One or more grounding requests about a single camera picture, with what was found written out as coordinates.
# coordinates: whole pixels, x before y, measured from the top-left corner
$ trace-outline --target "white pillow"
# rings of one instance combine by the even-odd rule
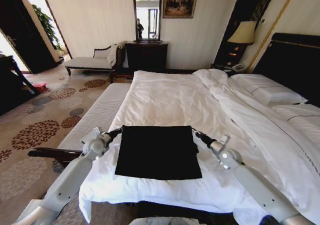
[[[106,59],[110,53],[110,48],[95,49],[93,57],[95,59]]]
[[[311,104],[299,104],[279,105],[272,109],[320,148],[320,108]]]
[[[236,74],[231,77],[264,105],[303,104],[308,101],[291,89],[260,74]]]
[[[116,44],[112,44],[110,47],[110,53],[107,57],[107,60],[110,64],[114,65],[115,61],[116,61],[116,56],[117,56],[117,45]]]

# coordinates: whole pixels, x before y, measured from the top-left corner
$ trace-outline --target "door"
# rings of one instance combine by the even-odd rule
[[[22,0],[0,0],[0,28],[36,74],[57,64],[42,39]]]

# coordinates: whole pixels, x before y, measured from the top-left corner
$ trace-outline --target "white cushion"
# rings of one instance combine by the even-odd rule
[[[112,44],[111,47],[109,48],[110,53],[107,57],[107,60],[110,64],[114,65],[116,63],[116,56],[117,56],[117,45]]]
[[[260,74],[236,74],[231,77],[264,105],[302,104],[308,101],[291,89]]]
[[[104,50],[95,50],[93,57],[95,59],[106,59],[110,54],[110,48]]]
[[[320,148],[320,108],[311,104],[298,104],[279,105],[272,109]]]
[[[112,69],[111,64],[105,58],[76,57],[63,63],[65,67]]]

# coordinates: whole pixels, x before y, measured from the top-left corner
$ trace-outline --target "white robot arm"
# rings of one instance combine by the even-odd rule
[[[14,225],[50,225],[64,206],[79,191],[81,184],[92,168],[92,162],[101,157],[108,145],[122,132],[118,128],[109,133],[99,127],[82,139],[82,155],[74,159],[49,188],[40,205]],[[282,225],[312,225],[290,203],[290,201],[257,170],[246,166],[236,150],[226,148],[204,133],[192,129],[219,159],[225,169],[233,169],[235,177],[246,188],[257,203]]]
[[[82,155],[72,160],[48,189],[40,205],[14,225],[50,225],[67,203],[77,194],[92,168],[92,162],[100,158],[108,145],[122,132],[122,128],[109,133],[95,127],[82,138]]]
[[[217,156],[219,163],[225,169],[233,169],[236,179],[250,193],[254,200],[272,215],[281,225],[312,225],[313,223],[302,216],[291,202],[261,173],[246,166],[240,153],[226,148],[215,139],[192,129],[209,149]]]

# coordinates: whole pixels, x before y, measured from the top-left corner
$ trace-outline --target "black towel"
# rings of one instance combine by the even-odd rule
[[[157,180],[202,178],[191,126],[123,126],[115,174]]]

